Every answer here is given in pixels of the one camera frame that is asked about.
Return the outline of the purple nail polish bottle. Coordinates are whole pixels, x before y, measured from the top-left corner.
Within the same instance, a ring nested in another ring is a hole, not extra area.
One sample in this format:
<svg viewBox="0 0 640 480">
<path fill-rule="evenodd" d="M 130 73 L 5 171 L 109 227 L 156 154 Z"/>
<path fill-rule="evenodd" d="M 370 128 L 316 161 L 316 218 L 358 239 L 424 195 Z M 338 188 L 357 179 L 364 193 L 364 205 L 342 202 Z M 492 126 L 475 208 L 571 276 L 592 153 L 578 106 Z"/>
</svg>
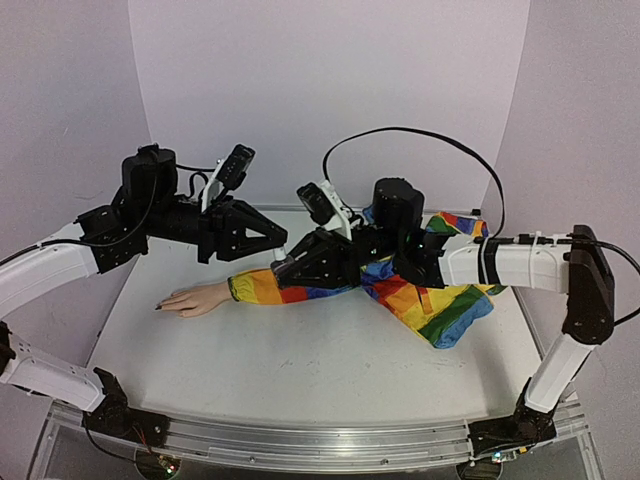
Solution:
<svg viewBox="0 0 640 480">
<path fill-rule="evenodd" d="M 276 277 L 279 277 L 287 271 L 288 264 L 286 260 L 276 260 L 270 264 L 270 269 Z"/>
</svg>

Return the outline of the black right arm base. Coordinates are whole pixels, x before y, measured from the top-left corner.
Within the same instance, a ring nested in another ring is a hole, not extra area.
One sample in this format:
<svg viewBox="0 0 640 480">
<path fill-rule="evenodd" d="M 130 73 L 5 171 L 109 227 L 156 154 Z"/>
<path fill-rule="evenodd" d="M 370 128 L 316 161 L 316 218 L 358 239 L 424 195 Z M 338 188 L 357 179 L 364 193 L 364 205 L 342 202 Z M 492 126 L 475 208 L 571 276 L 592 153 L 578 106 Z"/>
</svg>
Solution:
<svg viewBox="0 0 640 480">
<path fill-rule="evenodd" d="M 480 458 L 521 447 L 530 448 L 555 438 L 553 418 L 557 404 L 548 412 L 527 406 L 525 394 L 529 383 L 527 381 L 525 384 L 511 415 L 477 420 L 469 424 L 468 439 L 471 441 L 474 457 Z"/>
</svg>

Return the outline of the mannequin hand with forearm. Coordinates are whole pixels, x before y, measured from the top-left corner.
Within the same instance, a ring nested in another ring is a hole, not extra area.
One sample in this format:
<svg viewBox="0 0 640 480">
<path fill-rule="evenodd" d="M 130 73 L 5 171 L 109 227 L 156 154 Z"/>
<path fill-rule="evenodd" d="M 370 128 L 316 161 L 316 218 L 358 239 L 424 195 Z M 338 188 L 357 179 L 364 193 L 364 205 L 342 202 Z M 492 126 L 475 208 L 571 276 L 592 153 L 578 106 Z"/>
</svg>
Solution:
<svg viewBox="0 0 640 480">
<path fill-rule="evenodd" d="M 232 294 L 226 283 L 201 285 L 174 292 L 160 301 L 155 310 L 172 312 L 181 318 L 194 318 L 210 313 L 231 299 Z"/>
</svg>

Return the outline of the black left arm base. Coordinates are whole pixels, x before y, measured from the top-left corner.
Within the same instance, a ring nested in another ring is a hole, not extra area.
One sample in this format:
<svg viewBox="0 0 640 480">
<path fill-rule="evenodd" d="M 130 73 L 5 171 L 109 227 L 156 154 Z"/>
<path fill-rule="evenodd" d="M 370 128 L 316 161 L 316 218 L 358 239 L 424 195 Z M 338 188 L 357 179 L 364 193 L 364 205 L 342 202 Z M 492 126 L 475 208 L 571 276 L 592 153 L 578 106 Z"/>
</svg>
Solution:
<svg viewBox="0 0 640 480">
<path fill-rule="evenodd" d="M 131 407 L 127 395 L 113 374 L 99 367 L 95 367 L 93 372 L 101 382 L 104 398 L 93 411 L 83 413 L 82 426 L 90 432 L 139 442 L 147 447 L 164 447 L 169 418 Z"/>
</svg>

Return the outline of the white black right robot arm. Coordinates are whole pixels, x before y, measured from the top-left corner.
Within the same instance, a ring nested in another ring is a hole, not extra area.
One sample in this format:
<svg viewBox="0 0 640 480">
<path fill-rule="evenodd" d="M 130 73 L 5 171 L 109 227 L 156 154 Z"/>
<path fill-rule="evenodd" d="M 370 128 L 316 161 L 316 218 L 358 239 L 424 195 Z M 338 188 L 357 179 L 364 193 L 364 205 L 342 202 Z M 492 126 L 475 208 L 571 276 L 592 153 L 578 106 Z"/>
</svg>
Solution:
<svg viewBox="0 0 640 480">
<path fill-rule="evenodd" d="M 376 182 L 370 225 L 351 225 L 328 181 L 309 183 L 297 195 L 318 226 L 272 263 L 281 288 L 354 287 L 363 267 L 389 257 L 394 272 L 416 287 L 501 285 L 566 295 L 561 334 L 524 389 L 530 411 L 553 410 L 591 351 L 614 331 L 615 281 L 586 225 L 552 237 L 430 233 L 421 225 L 423 194 L 401 178 Z"/>
</svg>

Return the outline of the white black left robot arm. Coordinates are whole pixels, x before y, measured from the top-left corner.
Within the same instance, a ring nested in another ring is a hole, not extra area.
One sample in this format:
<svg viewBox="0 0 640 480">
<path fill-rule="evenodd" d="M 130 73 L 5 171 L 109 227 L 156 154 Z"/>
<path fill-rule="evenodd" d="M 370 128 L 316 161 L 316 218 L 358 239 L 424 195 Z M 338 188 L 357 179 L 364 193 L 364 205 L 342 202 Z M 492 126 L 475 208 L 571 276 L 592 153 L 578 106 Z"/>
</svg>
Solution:
<svg viewBox="0 0 640 480">
<path fill-rule="evenodd" d="M 203 192 L 178 194 L 182 171 L 171 149 L 143 146 L 123 160 L 122 184 L 113 200 L 79 215 L 44 240 L 1 262 L 1 315 L 7 317 L 46 293 L 82 278 L 105 274 L 149 251 L 150 238 L 193 245 L 197 260 L 231 262 L 284 247 L 288 233 L 233 197 L 254 159 L 236 145 L 209 170 Z M 1 381 L 93 413 L 116 437 L 131 433 L 133 411 L 116 377 L 90 371 L 32 347 L 1 326 Z"/>
</svg>

